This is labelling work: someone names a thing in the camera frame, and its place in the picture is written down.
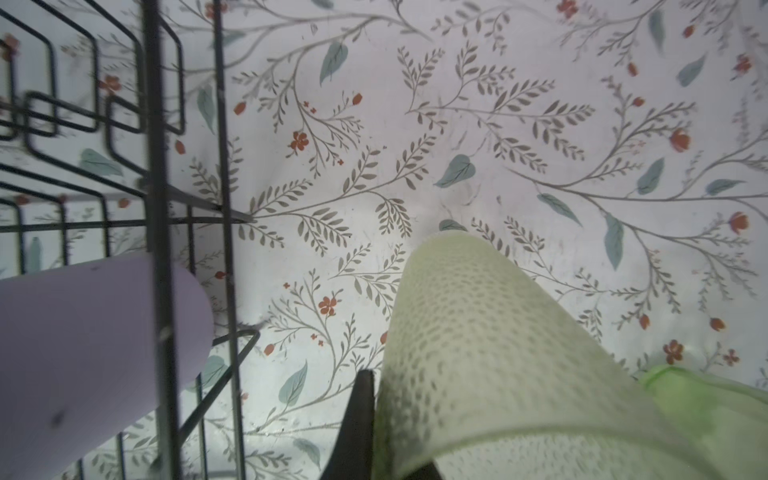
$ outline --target orange flower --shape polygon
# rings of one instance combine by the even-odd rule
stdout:
[[[118,90],[121,90],[123,86],[120,84],[120,78],[114,75],[107,75],[104,77],[104,81],[98,82],[98,87],[101,90],[106,90],[107,94],[114,95]]]
[[[719,332],[725,328],[725,322],[718,318],[710,318],[710,326],[712,330]]]
[[[6,33],[3,41],[8,47],[2,49],[2,59],[11,61],[11,57],[18,55],[18,39],[9,33]]]
[[[736,212],[730,216],[728,224],[736,235],[741,235],[741,230],[746,230],[750,226],[750,219],[746,214]]]
[[[578,7],[576,6],[575,0],[563,0],[560,2],[560,5],[558,5],[558,12],[565,15],[566,20],[570,20],[572,16],[578,12]]]
[[[327,296],[323,297],[323,301],[320,302],[317,306],[320,307],[320,313],[322,313],[325,316],[334,316],[336,315],[336,312],[333,311],[333,307],[336,306],[336,298],[328,298]]]
[[[672,144],[672,148],[674,148],[675,151],[684,152],[688,150],[688,147],[690,146],[690,137],[685,133],[685,130],[678,128],[672,132],[670,143]]]
[[[230,6],[226,3],[221,4],[221,13],[225,13],[227,10],[230,9]],[[214,19],[214,4],[207,3],[205,4],[205,17],[210,18],[211,20]]]
[[[679,344],[677,340],[671,340],[669,344],[664,346],[664,353],[667,354],[667,363],[674,365],[675,360],[681,361],[683,359],[683,350],[685,350],[685,347]]]
[[[733,67],[733,69],[736,71],[737,76],[742,76],[746,74],[750,68],[752,68],[752,62],[750,61],[750,58],[746,56],[746,54],[742,53],[737,57],[738,63],[736,63],[736,66]]]
[[[289,147],[293,149],[293,151],[296,151],[298,148],[300,151],[304,150],[304,147],[310,144],[309,139],[306,137],[306,134],[295,131],[293,132],[293,141],[290,143]]]
[[[738,363],[741,359],[736,356],[736,350],[729,349],[728,354],[723,355],[723,360],[728,364],[728,366],[733,366],[734,363]]]

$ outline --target red flower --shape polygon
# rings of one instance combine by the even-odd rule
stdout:
[[[737,57],[738,63],[736,63],[736,66],[733,67],[733,69],[736,71],[736,75],[738,77],[746,74],[750,68],[752,68],[752,62],[750,61],[750,58],[746,56],[746,54],[742,53]]]
[[[741,235],[741,230],[746,230],[750,226],[750,219],[746,214],[736,212],[730,216],[728,224],[736,235]]]
[[[320,313],[325,316],[334,316],[336,315],[336,312],[333,311],[333,307],[336,306],[336,298],[328,298],[327,296],[323,297],[323,301],[320,302],[317,306],[320,307]]]
[[[664,346],[664,353],[667,354],[667,363],[674,365],[675,360],[681,361],[683,359],[683,350],[685,350],[685,347],[679,344],[677,340],[671,340],[669,344]]]
[[[106,90],[108,95],[114,95],[118,90],[122,90],[123,86],[120,84],[120,78],[114,75],[107,75],[104,77],[104,81],[98,82],[98,87],[101,90]]]
[[[2,49],[2,59],[11,61],[11,57],[15,57],[18,54],[18,39],[9,33],[6,33],[3,41],[8,47]]]
[[[576,12],[578,12],[576,1],[563,0],[562,2],[560,2],[560,5],[558,5],[558,12],[564,14],[566,20],[570,20],[571,17],[576,15]]]
[[[221,4],[221,13],[224,13],[229,9],[230,9],[230,6],[227,5],[226,3]],[[212,3],[205,4],[205,17],[210,18],[211,20],[214,19],[214,4]]]
[[[293,132],[293,141],[290,143],[289,147],[291,147],[293,151],[296,151],[297,148],[300,151],[303,151],[304,147],[306,147],[309,144],[310,144],[310,141],[306,137],[306,134],[295,131]]]
[[[685,130],[678,128],[672,132],[670,143],[672,144],[672,148],[674,148],[675,151],[684,152],[688,150],[690,145],[690,137],[685,133]]]
[[[710,318],[710,326],[715,332],[719,332],[725,328],[725,322],[721,319]]]
[[[723,360],[728,364],[728,366],[733,366],[734,363],[738,363],[741,359],[736,356],[736,350],[729,349],[728,354],[723,355]]]

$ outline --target teal leaf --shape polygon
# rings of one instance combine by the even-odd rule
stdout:
[[[692,81],[696,79],[696,77],[699,76],[701,69],[704,68],[704,59],[706,57],[707,54],[704,54],[701,56],[701,58],[696,61],[692,61],[688,65],[684,66],[682,70],[680,70],[680,73],[677,74],[677,81],[680,82],[680,85],[687,87]]]
[[[214,117],[216,117],[216,108],[214,107],[213,88],[210,85],[206,85],[197,92],[197,110],[203,115],[205,123],[208,124],[208,128],[212,134],[214,132]]]
[[[328,52],[323,59],[323,66],[320,67],[321,85],[323,84],[323,80],[341,68],[341,64],[346,60],[347,53],[349,53],[349,49],[337,41],[328,46]]]
[[[222,48],[227,47],[230,44],[233,44],[234,42],[240,40],[242,37],[244,37],[245,34],[241,31],[231,31],[229,33],[224,34],[224,36],[221,38],[221,46]],[[214,49],[215,42],[211,42],[210,46],[208,47],[210,50]]]
[[[664,172],[664,159],[660,158],[653,162],[642,177],[637,179],[637,192],[640,195],[646,195],[656,190]]]
[[[648,16],[648,28],[659,53],[664,53],[664,13],[661,8],[657,8]]]
[[[475,165],[469,161],[469,157],[459,154],[453,157],[442,178],[435,185],[440,188],[447,188],[456,182],[472,178],[474,175]]]
[[[203,389],[214,386],[219,381],[224,372],[227,371],[227,364],[224,359],[218,355],[212,355],[205,361],[203,372],[200,374],[200,383]],[[194,384],[187,387],[188,392],[194,392]]]
[[[467,231],[467,229],[464,227],[464,225],[461,225],[456,220],[446,219],[440,222],[439,226],[440,231],[443,230],[464,230]]]
[[[35,273],[43,270],[42,267],[43,246],[40,243],[40,239],[35,237],[32,239],[32,243],[27,249],[27,273]]]
[[[624,255],[624,225],[611,214],[605,217],[605,221],[608,223],[604,239],[605,253],[616,270],[621,263],[621,256]]]
[[[550,194],[540,194],[536,198],[544,202],[545,204],[549,205],[552,210],[559,213],[560,215],[563,215],[564,217],[568,217],[574,222],[581,225],[581,222],[578,221],[578,218],[576,218],[576,215],[573,213],[573,210],[571,208],[561,202],[557,197],[554,197]]]
[[[317,448],[317,445],[309,440],[295,439],[293,440],[293,446],[306,453],[306,456],[310,457],[312,463],[317,465],[318,469],[320,468],[320,449]]]
[[[304,389],[305,380],[306,360],[304,361],[304,366],[299,371],[288,377],[288,380],[280,388],[277,399],[289,407],[296,405],[296,402],[299,401],[299,395],[301,395],[301,391]]]
[[[122,165],[111,158],[106,158],[92,148],[86,148],[80,153],[80,163],[78,166],[94,175],[123,176]]]
[[[728,190],[730,188],[735,187],[738,184],[743,184],[744,180],[727,180],[725,178],[721,178],[719,180],[714,180],[710,182],[709,185],[707,185],[707,188],[705,189],[707,193],[711,196],[715,196],[721,192],[724,192],[725,190]]]

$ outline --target black wire rack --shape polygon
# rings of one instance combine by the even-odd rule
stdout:
[[[136,103],[132,103],[119,95],[108,95],[100,98],[100,55],[97,39],[83,25],[66,16],[60,10],[54,8],[43,0],[25,0],[35,4],[41,9],[40,15],[51,15],[62,28],[70,28],[76,31],[91,46],[90,78],[92,86],[89,86],[89,94],[92,99],[92,108],[83,108],[71,102],[63,101],[59,91],[59,79],[57,74],[57,48],[48,40],[43,32],[35,29],[33,18],[16,18],[6,10],[0,8],[0,17],[16,27],[29,33],[39,40],[45,48],[48,78],[46,79],[47,91],[33,91],[25,89],[23,84],[17,83],[17,71],[15,67],[14,45],[5,40],[0,40],[0,50],[3,58],[8,61],[8,91],[1,94],[5,101],[0,102],[0,108],[7,111],[10,120],[0,119],[0,125],[7,133],[0,134],[1,142],[21,141],[26,152],[34,158],[45,162],[58,169],[66,170],[82,180],[82,184],[63,181],[56,177],[39,174],[20,167],[15,167],[0,162],[0,189],[13,194],[24,195],[41,202],[53,203],[58,210],[58,222],[56,223],[26,223],[23,209],[18,202],[0,197],[0,204],[10,207],[15,214],[15,222],[10,225],[0,225],[0,233],[15,233],[18,243],[18,274],[26,273],[25,236],[31,232],[58,231],[61,234],[61,261],[63,265],[70,263],[70,249],[68,248],[67,235],[73,230],[100,230],[103,237],[104,257],[110,257],[111,231],[119,227],[146,227],[147,250],[153,254],[153,282],[154,282],[154,321],[156,341],[156,383],[159,406],[157,408],[157,443],[159,462],[153,467],[159,469],[162,478],[181,478],[180,448],[190,434],[198,429],[200,443],[200,471],[201,478],[208,478],[207,450],[205,443],[203,417],[206,411],[213,405],[226,384],[230,382],[232,394],[232,419],[234,430],[234,454],[235,472],[233,476],[238,479],[246,478],[245,461],[243,453],[243,423],[240,402],[240,364],[253,349],[259,339],[257,328],[238,329],[237,313],[235,309],[236,295],[234,284],[233,263],[233,238],[232,226],[234,223],[243,223],[250,220],[250,216],[233,210],[230,204],[230,182],[228,165],[227,144],[227,111],[224,96],[224,70],[223,70],[223,45],[221,28],[221,0],[213,0],[214,4],[214,57],[215,57],[215,85],[218,122],[218,153],[219,171],[221,175],[221,203],[216,204],[200,197],[187,194],[168,183],[166,162],[166,133],[183,135],[186,131],[187,120],[185,116],[184,98],[184,55],[181,42],[168,24],[163,20],[158,0],[143,0],[141,2],[141,23],[143,38],[137,38],[131,29],[121,24],[110,12],[100,6],[95,0],[82,0],[103,19],[106,19],[121,34],[127,36],[133,46],[135,61],[135,96]],[[162,62],[161,35],[167,35],[175,44],[176,68],[178,88],[178,122],[170,124],[166,122],[164,114],[164,69]],[[40,106],[44,106],[48,113],[43,113]],[[119,121],[115,117],[117,107],[132,112],[137,117],[137,125]],[[88,124],[81,124],[71,119],[72,114],[85,117]],[[45,153],[35,145],[39,137],[58,137],[61,129],[67,127],[86,133],[104,132],[104,143],[110,156],[123,167],[140,175],[140,181],[136,187],[129,187],[116,181],[109,180],[101,175],[94,174],[76,166],[66,159],[62,160]],[[146,155],[148,169],[144,169],[127,158],[121,156],[115,148],[115,132],[126,131],[132,134],[142,134],[146,137]],[[90,182],[96,182],[107,190],[116,190],[138,199],[144,205],[144,215],[135,220],[111,220],[108,209],[108,197],[95,188],[89,188]],[[67,205],[60,197],[45,194],[42,191],[31,188],[29,184],[53,186],[67,191],[76,192],[90,200],[98,202],[101,219],[96,221],[71,222],[67,217]],[[170,202],[186,206],[185,217],[171,217],[168,212]],[[193,209],[211,212],[210,216],[200,217],[193,215]],[[214,340],[214,345],[228,343],[230,366],[226,372],[203,396],[202,380],[198,376],[195,382],[197,391],[197,407],[179,425],[178,422],[178,386],[175,364],[174,348],[174,305],[173,305],[173,280],[171,276],[172,257],[170,254],[169,227],[173,225],[187,227],[187,251],[189,252],[189,270],[195,274],[194,258],[194,228],[196,224],[217,224],[221,226],[223,236],[223,256],[226,272],[226,302],[227,325],[229,333]],[[237,339],[250,337],[245,346],[238,350]],[[123,434],[116,438],[118,476],[125,479],[125,455],[123,449]],[[84,477],[82,460],[77,463],[77,476]]]

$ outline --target floral pattern surface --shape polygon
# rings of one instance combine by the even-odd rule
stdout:
[[[136,5],[102,4],[139,24]],[[132,40],[86,2],[55,7],[93,28],[100,98],[135,101]],[[33,12],[18,10],[9,11]],[[439,230],[487,240],[628,375],[669,363],[768,388],[764,0],[229,0],[221,13],[227,112],[213,94],[213,4],[164,3],[186,71],[183,92],[166,83],[169,122],[180,120],[180,93],[187,120],[185,135],[168,134],[168,157],[174,186],[220,202],[216,118],[227,116],[233,205],[253,218],[235,229],[236,306],[224,300],[214,228],[198,229],[195,263],[217,315],[236,307],[241,323],[267,321],[243,365],[252,477],[319,476],[355,372],[381,365],[404,262]],[[13,57],[20,85],[44,89],[28,61],[34,38],[0,25],[3,63]],[[61,96],[92,106],[92,43],[51,31]],[[178,59],[166,40],[172,78]],[[119,135],[117,150],[142,158],[139,137]],[[62,136],[40,144],[134,185],[101,135]],[[7,164],[40,164],[18,141],[0,152]],[[71,220],[94,216],[70,193],[49,193],[65,195]],[[34,222],[58,221],[25,195],[8,198]],[[110,198],[115,219],[141,214],[136,199]],[[11,221],[0,210],[0,223]],[[0,271],[12,276],[0,237]],[[188,263],[184,239],[177,232],[174,255]],[[61,265],[50,242],[28,241],[28,270]],[[94,258],[88,245],[99,242],[68,232],[74,261]],[[144,232],[114,229],[111,243],[115,253],[142,250]],[[212,352],[207,385],[226,357]],[[233,468],[224,397],[205,420],[211,471]],[[181,398],[194,404],[191,391]],[[152,420],[125,431],[134,476],[157,450]],[[190,472],[196,435],[184,447]],[[114,445],[85,464],[88,478],[114,478]]]

